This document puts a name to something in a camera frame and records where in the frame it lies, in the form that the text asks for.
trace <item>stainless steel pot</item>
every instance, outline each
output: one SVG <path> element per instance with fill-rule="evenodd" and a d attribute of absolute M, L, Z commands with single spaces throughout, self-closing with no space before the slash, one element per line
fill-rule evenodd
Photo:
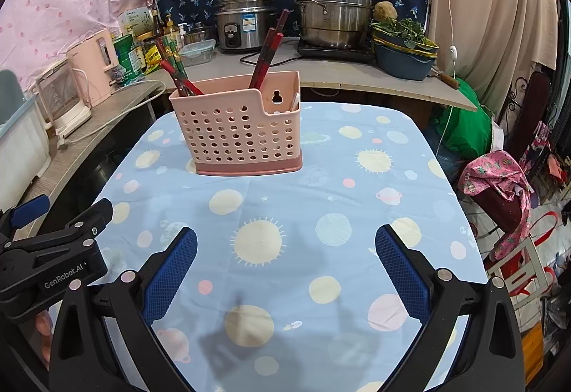
<path fill-rule="evenodd" d="M 272 0 L 220 0 L 218 37 L 227 52 L 257 50 L 262 47 L 276 9 Z"/>
<path fill-rule="evenodd" d="M 366 36 L 372 0 L 295 0 L 302 39 L 314 46 L 353 49 Z"/>
<path fill-rule="evenodd" d="M 195 23 L 194 28 L 185 33 L 185 45 L 210 39 L 218 41 L 218 32 L 214 26 L 202 22 Z"/>

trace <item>planet pattern tablecloth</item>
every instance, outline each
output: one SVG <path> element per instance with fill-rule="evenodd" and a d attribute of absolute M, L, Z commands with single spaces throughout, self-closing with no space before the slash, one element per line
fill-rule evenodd
<path fill-rule="evenodd" d="M 196 231 L 196 259 L 152 328 L 197 392 L 376 392 L 420 328 L 375 253 L 384 224 L 434 267 L 486 281 L 466 217 L 408 116 L 303 103 L 301 118 L 301 170 L 219 178 L 195 173 L 167 114 L 99 196 L 113 203 L 97 238 L 102 281 L 140 268 L 181 227 Z M 465 323 L 430 386 L 444 380 Z M 145 388 L 110 330 L 130 381 Z"/>

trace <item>pink plastic basket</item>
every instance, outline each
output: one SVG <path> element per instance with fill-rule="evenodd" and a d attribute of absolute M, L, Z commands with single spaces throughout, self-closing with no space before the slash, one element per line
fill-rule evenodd
<path fill-rule="evenodd" d="M 193 82 L 204 95 L 169 97 L 198 174 L 248 176 L 297 171 L 299 73 L 268 73 L 261 92 L 248 89 L 251 75 Z"/>

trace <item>keyhole-shaped cutout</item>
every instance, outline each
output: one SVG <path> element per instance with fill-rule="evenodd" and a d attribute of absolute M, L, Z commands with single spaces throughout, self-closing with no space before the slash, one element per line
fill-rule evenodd
<path fill-rule="evenodd" d="M 275 103 L 276 105 L 283 102 L 282 96 L 280 95 L 280 91 L 273 92 L 272 102 Z"/>

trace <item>silver screw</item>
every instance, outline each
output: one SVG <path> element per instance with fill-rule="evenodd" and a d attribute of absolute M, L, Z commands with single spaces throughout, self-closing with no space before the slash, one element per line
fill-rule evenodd
<path fill-rule="evenodd" d="M 71 290 L 78 290 L 81 287 L 81 281 L 80 280 L 73 280 L 70 283 L 70 289 Z"/>
<path fill-rule="evenodd" d="M 135 280 L 135 276 L 136 276 L 135 271 L 125 271 L 121 275 L 121 281 L 123 281 L 124 283 L 131 282 Z"/>
<path fill-rule="evenodd" d="M 445 269 L 438 270 L 436 275 L 442 281 L 450 281 L 452 279 L 452 273 L 448 270 L 445 270 Z"/>
<path fill-rule="evenodd" d="M 498 276 L 494 276 L 492 278 L 492 284 L 494 284 L 498 289 L 501 289 L 505 286 L 504 280 Z"/>

